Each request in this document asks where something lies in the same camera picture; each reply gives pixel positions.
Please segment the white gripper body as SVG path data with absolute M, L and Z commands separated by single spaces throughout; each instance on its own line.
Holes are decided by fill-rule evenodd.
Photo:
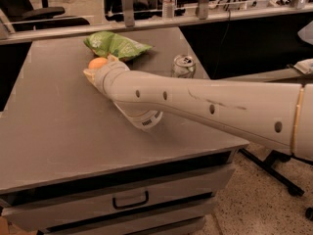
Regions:
M 107 94 L 115 78 L 125 71 L 129 71 L 129 67 L 123 62 L 110 62 L 103 65 L 95 73 L 95 87 L 102 94 Z

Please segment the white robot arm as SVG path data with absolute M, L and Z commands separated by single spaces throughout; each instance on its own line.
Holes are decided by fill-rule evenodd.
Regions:
M 118 60 L 87 79 L 137 128 L 172 113 L 306 161 L 313 160 L 313 86 L 176 78 Z

